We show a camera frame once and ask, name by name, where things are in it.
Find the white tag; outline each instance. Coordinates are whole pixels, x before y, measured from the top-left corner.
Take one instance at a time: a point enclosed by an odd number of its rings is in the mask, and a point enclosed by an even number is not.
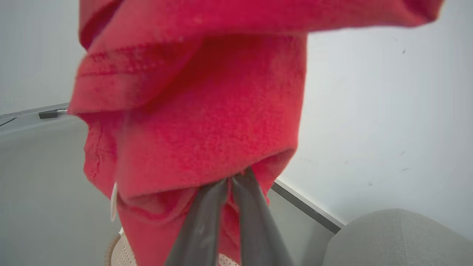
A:
[[[115,221],[115,217],[117,216],[117,194],[118,187],[117,183],[115,182],[114,188],[112,190],[112,197],[110,198],[110,220],[112,222]]]

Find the red cloth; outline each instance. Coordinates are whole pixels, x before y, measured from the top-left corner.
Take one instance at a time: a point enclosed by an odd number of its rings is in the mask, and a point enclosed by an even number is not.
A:
[[[81,0],[87,49],[70,112],[84,171],[110,197],[140,266],[162,265],[196,187],[252,166],[271,187],[298,141],[307,32],[417,26],[441,0]],[[239,261],[238,210],[220,252]]]

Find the black cable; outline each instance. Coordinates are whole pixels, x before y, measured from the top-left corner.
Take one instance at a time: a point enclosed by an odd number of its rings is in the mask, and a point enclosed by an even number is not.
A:
[[[0,124],[0,126],[3,126],[4,124],[8,124],[8,123],[10,123],[11,121],[13,121],[13,120],[15,120],[15,119],[16,119],[16,117],[15,117],[15,118],[13,118],[13,119],[12,119],[12,120],[10,120],[10,121],[6,121],[5,123],[3,123],[3,124]]]

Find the floor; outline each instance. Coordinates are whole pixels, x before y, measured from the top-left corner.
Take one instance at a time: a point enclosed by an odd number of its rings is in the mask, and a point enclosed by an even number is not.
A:
[[[109,201],[82,172],[87,127],[0,140],[0,264],[103,265],[120,229]],[[271,212],[297,266],[322,265],[333,233],[270,191]]]

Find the gray cushion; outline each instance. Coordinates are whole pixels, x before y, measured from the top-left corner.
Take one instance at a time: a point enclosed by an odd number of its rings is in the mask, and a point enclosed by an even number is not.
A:
[[[420,214],[374,212],[330,240],[324,266],[375,265],[473,266],[473,242]]]

